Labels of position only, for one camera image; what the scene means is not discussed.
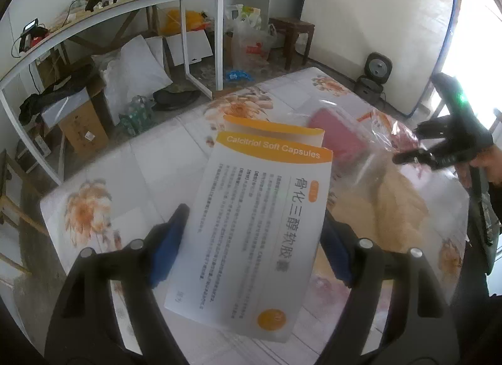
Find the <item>clear bag with red print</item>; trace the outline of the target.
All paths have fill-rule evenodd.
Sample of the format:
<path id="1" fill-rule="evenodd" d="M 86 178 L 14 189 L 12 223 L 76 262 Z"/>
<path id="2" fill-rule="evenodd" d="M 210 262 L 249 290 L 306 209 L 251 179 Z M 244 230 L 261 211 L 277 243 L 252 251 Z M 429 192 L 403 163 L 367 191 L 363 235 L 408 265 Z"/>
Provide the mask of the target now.
<path id="1" fill-rule="evenodd" d="M 391 161 L 399 150 L 419 147 L 411 131 L 379 111 L 368 109 L 361 116 L 362 120 L 334 101 L 309 99 L 280 118 L 290 125 L 324 131 L 323 145 L 334 152 L 328 205 L 348 193 L 374 203 L 385 175 L 391 172 L 406 177 L 424 202 L 431 204 L 437 174 L 417 163 L 398 166 Z"/>

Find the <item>white orange medicine box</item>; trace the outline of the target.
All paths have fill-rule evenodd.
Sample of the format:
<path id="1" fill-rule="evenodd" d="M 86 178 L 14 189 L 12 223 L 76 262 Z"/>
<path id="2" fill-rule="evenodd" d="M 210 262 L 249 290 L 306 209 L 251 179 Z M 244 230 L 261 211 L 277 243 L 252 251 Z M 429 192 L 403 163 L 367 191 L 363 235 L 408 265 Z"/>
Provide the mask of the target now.
<path id="1" fill-rule="evenodd" d="M 333 154 L 319 128 L 225 116 L 164 305 L 259 340 L 293 331 L 320 241 Z"/>

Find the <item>crumpled tan paper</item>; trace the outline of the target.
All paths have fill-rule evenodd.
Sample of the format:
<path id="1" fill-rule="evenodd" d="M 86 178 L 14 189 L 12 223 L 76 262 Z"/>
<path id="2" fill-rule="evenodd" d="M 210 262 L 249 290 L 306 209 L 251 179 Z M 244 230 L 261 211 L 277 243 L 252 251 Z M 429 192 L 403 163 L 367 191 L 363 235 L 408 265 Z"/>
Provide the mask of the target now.
<path id="1" fill-rule="evenodd" d="M 383 250 L 405 253 L 424 247 L 430 212 L 412 182 L 394 164 L 367 197 L 347 190 L 328 207 L 335 221 L 350 226 L 359 238 L 368 238 Z"/>

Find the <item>black rice cooker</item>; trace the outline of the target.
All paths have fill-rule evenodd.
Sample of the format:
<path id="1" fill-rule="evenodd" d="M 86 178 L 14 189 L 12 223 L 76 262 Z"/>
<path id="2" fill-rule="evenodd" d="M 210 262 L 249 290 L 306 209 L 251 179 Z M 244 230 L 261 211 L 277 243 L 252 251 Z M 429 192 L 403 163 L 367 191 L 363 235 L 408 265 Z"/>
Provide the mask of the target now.
<path id="1" fill-rule="evenodd" d="M 354 91 L 371 105 L 379 102 L 384 94 L 384 85 L 391 76 L 393 64 L 387 57 L 378 52 L 368 55 L 363 75 L 356 80 Z"/>

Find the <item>white mattress board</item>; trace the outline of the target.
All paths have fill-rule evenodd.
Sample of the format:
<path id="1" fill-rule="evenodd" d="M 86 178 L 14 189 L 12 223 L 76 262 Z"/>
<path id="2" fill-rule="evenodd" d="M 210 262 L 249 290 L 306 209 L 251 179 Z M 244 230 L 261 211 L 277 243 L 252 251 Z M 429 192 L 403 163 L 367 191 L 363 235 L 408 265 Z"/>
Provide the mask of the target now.
<path id="1" fill-rule="evenodd" d="M 386 101 L 411 116 L 424 95 L 447 37 L 455 0 L 305 0 L 313 23 L 309 57 L 357 79 L 368 56 L 392 62 Z"/>

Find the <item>dark wooden stool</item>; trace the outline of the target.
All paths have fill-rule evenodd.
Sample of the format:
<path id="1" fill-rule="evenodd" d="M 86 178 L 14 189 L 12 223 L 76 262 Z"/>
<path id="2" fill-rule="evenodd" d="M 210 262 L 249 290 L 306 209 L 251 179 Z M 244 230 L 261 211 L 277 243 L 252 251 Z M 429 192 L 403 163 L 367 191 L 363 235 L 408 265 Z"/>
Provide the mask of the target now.
<path id="1" fill-rule="evenodd" d="M 306 48 L 302 60 L 302 64 L 306 65 L 312 46 L 315 25 L 313 23 L 307 23 L 292 17 L 272 17 L 269 19 L 269 23 L 273 25 L 274 28 L 276 28 L 276 31 L 279 34 L 282 34 L 285 38 L 283 55 L 286 58 L 285 69 L 287 71 L 290 70 L 294 59 L 295 46 L 298 37 L 300 34 L 307 35 Z"/>

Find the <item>clear bag red print floor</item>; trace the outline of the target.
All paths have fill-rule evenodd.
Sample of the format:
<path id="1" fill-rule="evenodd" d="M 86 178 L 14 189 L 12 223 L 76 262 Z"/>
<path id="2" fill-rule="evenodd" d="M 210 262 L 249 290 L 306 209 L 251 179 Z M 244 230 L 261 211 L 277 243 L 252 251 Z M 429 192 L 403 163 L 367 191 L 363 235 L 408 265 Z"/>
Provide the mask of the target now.
<path id="1" fill-rule="evenodd" d="M 276 28 L 269 24 L 265 30 L 240 22 L 233 29 L 232 65 L 239 71 L 251 71 L 268 65 L 270 50 L 276 42 Z"/>

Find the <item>cardboard box on floor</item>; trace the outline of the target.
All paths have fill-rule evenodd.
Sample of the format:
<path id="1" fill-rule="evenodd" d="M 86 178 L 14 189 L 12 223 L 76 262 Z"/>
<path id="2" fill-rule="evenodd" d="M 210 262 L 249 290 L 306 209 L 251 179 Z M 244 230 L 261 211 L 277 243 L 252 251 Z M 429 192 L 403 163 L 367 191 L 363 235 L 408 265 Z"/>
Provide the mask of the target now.
<path id="1" fill-rule="evenodd" d="M 49 129 L 58 126 L 74 153 L 83 160 L 92 158 L 109 142 L 93 102 L 104 87 L 104 81 L 95 75 L 81 91 L 55 102 L 41 112 L 45 125 Z"/>

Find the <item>green bottle pack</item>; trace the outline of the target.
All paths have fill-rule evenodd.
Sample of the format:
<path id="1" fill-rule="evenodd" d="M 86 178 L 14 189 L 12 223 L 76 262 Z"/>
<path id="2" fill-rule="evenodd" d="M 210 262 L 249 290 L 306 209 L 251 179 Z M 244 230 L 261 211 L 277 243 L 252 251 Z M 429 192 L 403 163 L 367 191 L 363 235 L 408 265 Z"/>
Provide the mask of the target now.
<path id="1" fill-rule="evenodd" d="M 129 136 L 138 136 L 154 126 L 152 106 L 143 95 L 135 96 L 119 114 L 119 125 Z"/>

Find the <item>black pan on floor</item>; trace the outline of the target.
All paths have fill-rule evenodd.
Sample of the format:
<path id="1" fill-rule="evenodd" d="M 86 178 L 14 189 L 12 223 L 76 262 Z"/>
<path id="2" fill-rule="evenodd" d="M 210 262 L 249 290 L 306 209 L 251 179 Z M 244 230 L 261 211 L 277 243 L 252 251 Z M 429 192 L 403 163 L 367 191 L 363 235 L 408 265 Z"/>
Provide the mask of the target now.
<path id="1" fill-rule="evenodd" d="M 190 106 L 201 95 L 199 90 L 186 90 L 171 92 L 168 89 L 159 89 L 153 93 L 154 111 L 174 111 Z"/>

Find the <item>white long workbench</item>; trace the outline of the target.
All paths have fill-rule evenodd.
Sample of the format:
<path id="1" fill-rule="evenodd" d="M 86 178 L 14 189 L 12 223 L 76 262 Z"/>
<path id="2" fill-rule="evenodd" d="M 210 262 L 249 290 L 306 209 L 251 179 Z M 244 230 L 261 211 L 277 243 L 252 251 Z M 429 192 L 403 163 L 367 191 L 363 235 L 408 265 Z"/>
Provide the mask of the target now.
<path id="1" fill-rule="evenodd" d="M 88 12 L 78 20 L 69 23 L 56 32 L 49 34 L 35 47 L 25 53 L 8 72 L 1 77 L 1 105 L 5 114 L 13 126 L 19 139 L 25 144 L 28 152 L 34 156 L 38 165 L 56 184 L 61 185 L 65 180 L 65 145 L 61 144 L 58 168 L 54 169 L 45 157 L 39 152 L 36 145 L 18 119 L 16 110 L 11 107 L 5 95 L 8 85 L 31 64 L 50 52 L 53 48 L 59 47 L 64 50 L 67 41 L 81 46 L 92 55 L 103 55 L 118 49 L 127 43 L 134 34 L 128 33 L 130 24 L 140 11 L 146 14 L 146 31 L 142 34 L 150 37 L 159 33 L 158 7 L 168 3 L 177 2 L 181 19 L 181 48 L 184 61 L 184 76 L 187 81 L 193 84 L 204 95 L 212 99 L 216 92 L 224 89 L 224 13 L 225 0 L 215 0 L 216 11 L 214 15 L 214 78 L 215 87 L 209 88 L 197 77 L 191 74 L 188 41 L 186 31 L 185 3 L 188 0 L 121 0 L 116 4 L 109 5 L 97 11 Z"/>

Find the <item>white pillow bag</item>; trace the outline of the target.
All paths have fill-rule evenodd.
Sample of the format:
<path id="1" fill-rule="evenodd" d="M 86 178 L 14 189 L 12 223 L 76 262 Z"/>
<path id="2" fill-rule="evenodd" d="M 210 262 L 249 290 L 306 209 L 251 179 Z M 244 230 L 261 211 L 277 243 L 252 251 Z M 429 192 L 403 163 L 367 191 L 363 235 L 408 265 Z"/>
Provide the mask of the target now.
<path id="1" fill-rule="evenodd" d="M 173 83 L 163 65 L 161 37 L 138 35 L 120 50 L 94 58 L 105 82 L 105 101 L 114 125 L 135 96 L 150 97 Z"/>

